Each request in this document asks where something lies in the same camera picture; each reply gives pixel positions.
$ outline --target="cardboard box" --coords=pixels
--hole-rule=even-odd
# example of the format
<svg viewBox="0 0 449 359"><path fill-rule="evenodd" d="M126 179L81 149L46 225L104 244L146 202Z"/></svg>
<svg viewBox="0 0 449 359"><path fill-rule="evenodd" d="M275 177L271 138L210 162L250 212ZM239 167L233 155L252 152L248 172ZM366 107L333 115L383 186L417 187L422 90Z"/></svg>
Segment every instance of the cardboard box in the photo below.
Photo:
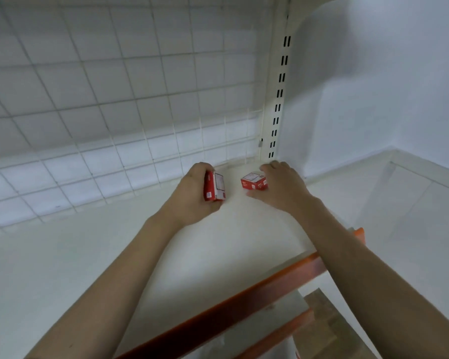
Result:
<svg viewBox="0 0 449 359"><path fill-rule="evenodd" d="M266 190L268 188L266 176L258 172L249 173L244 178L241 178L241 185L249 190Z"/></svg>
<svg viewBox="0 0 449 359"><path fill-rule="evenodd" d="M204 199L206 201L222 201L226 199L225 182L220 174L206 171L204 176Z"/></svg>

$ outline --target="finger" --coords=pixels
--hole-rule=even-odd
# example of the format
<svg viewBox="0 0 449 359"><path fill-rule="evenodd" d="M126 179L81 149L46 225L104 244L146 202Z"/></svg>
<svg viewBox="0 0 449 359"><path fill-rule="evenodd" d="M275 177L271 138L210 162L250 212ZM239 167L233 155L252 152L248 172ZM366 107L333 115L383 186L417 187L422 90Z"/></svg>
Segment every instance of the finger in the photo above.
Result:
<svg viewBox="0 0 449 359"><path fill-rule="evenodd" d="M263 164L259 167L259 169L265 174L269 173L271 170L274 170L274 168L270 164Z"/></svg>
<svg viewBox="0 0 449 359"><path fill-rule="evenodd" d="M214 171L215 168L206 162L197 162L187 172L186 176L204 176L206 170Z"/></svg>
<svg viewBox="0 0 449 359"><path fill-rule="evenodd" d="M208 209L208 214L214 213L215 211L219 211L221 208L221 205L223 204L222 201L207 201L206 208Z"/></svg>
<svg viewBox="0 0 449 359"><path fill-rule="evenodd" d="M247 196L253 199L261 200L263 202L266 202L266 198L268 197L268 191L267 190L250 190L246 193Z"/></svg>

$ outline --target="wire grid panel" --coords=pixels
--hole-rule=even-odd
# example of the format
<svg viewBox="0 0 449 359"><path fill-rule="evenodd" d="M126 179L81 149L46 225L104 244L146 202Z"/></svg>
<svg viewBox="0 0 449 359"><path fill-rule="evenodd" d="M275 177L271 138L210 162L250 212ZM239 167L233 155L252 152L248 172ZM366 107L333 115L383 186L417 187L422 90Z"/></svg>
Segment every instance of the wire grid panel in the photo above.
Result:
<svg viewBox="0 0 449 359"><path fill-rule="evenodd" d="M268 0L49 1L0 0L0 228L258 155Z"/></svg>
<svg viewBox="0 0 449 359"><path fill-rule="evenodd" d="M286 33L290 0L276 0L269 55L269 73L261 133L260 160L276 159L278 134L284 111L286 75L291 57L292 37Z"/></svg>

